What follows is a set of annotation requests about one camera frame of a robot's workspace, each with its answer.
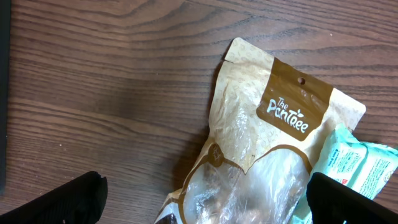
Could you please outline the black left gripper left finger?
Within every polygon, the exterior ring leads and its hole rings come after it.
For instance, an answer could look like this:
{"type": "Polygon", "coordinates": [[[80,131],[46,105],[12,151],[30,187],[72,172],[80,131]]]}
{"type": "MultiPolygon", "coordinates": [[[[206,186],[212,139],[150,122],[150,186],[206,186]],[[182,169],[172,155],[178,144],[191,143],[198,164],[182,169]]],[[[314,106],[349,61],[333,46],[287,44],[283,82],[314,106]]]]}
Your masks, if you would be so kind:
{"type": "Polygon", "coordinates": [[[95,171],[1,215],[5,224],[94,224],[103,213],[108,181],[95,171]]]}

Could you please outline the brown printed snack pouch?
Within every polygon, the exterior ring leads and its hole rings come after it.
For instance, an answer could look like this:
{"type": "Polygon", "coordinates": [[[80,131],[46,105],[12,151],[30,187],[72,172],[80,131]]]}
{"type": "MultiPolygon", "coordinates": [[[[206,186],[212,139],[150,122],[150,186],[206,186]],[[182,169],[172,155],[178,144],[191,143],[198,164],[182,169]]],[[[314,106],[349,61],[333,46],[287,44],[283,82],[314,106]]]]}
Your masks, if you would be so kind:
{"type": "Polygon", "coordinates": [[[157,223],[288,223],[325,139],[365,106],[235,38],[219,70],[210,132],[157,223]]]}

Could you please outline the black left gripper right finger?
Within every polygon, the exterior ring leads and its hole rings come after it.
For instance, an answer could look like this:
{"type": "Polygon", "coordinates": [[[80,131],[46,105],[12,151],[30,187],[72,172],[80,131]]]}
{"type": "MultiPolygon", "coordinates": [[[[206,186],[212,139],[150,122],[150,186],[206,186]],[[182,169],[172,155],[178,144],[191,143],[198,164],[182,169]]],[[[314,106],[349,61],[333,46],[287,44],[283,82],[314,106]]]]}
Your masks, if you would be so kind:
{"type": "Polygon", "coordinates": [[[307,185],[314,224],[397,224],[397,214],[347,186],[316,172],[307,185]]]}

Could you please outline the mint green snack packet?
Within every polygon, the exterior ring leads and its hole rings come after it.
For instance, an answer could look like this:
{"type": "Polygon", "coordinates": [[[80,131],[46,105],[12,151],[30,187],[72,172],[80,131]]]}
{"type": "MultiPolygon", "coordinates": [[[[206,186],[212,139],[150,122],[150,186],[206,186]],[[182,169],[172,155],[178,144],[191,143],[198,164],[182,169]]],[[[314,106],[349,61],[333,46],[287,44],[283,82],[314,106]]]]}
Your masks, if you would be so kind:
{"type": "MultiPolygon", "coordinates": [[[[397,169],[397,149],[357,140],[339,125],[327,137],[310,178],[320,172],[374,201],[397,169]]],[[[306,193],[299,200],[291,223],[313,223],[306,193]]]]}

